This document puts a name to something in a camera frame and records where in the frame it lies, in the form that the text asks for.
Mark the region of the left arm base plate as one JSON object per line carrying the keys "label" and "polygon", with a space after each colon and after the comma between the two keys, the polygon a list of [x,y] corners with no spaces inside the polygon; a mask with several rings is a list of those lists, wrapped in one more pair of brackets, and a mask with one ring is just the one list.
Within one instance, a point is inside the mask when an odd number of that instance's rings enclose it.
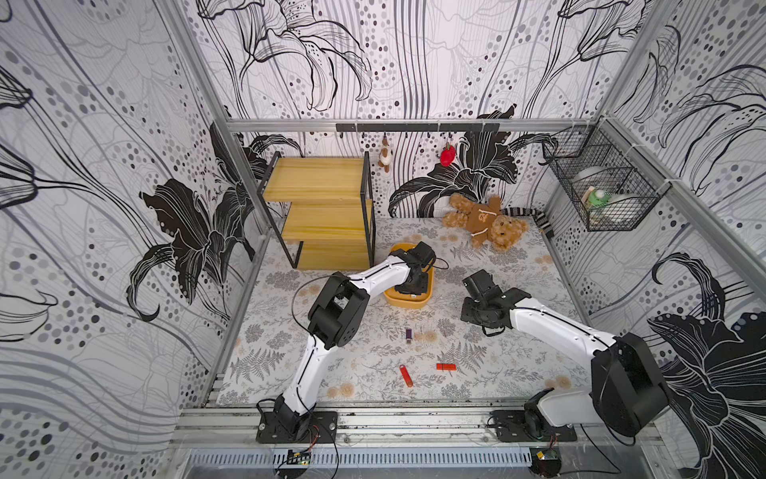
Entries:
{"label": "left arm base plate", "polygon": [[266,412],[257,427],[260,444],[331,444],[336,437],[335,411],[307,412],[301,416]]}

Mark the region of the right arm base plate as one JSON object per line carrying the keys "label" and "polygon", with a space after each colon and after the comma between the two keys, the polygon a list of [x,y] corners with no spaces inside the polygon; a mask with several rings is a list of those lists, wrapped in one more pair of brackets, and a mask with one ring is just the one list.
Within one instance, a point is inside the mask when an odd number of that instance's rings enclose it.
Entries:
{"label": "right arm base plate", "polygon": [[572,427],[554,427],[542,415],[528,410],[494,410],[487,427],[496,432],[501,442],[576,442]]}

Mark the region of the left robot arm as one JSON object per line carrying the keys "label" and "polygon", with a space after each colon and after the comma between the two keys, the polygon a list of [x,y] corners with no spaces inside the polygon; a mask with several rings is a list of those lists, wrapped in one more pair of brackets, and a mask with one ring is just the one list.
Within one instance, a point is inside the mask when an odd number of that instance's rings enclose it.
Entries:
{"label": "left robot arm", "polygon": [[429,287],[436,253],[417,243],[395,249],[378,265],[354,275],[338,271],[327,278],[308,312],[308,339],[292,381],[275,399],[273,412],[281,427],[301,435],[315,407],[321,381],[341,347],[359,331],[369,301],[394,289],[403,295],[422,295]]}

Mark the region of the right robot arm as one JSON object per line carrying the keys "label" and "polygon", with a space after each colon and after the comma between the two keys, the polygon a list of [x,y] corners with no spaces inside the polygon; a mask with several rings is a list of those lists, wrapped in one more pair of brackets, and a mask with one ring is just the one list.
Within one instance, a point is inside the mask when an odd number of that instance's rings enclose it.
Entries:
{"label": "right robot arm", "polygon": [[524,429],[536,439],[574,424],[602,424],[635,437],[669,407],[670,391],[650,348],[638,335],[598,331],[543,305],[530,293],[502,291],[488,271],[463,279],[469,296],[461,319],[487,336],[514,329],[564,353],[590,371],[590,387],[546,388],[524,405]]}

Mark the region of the yellow plastic storage box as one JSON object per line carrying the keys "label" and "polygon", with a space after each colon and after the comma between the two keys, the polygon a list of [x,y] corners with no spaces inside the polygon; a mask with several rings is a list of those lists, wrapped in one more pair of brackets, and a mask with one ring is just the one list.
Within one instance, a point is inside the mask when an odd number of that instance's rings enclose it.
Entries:
{"label": "yellow plastic storage box", "polygon": [[384,296],[389,305],[393,305],[393,307],[422,309],[433,295],[436,255],[432,247],[424,243],[424,241],[420,243],[397,243],[390,253],[395,255],[397,251],[414,253],[416,257],[424,257],[425,263],[423,263],[422,271],[416,275],[413,281],[387,289],[384,292]]}

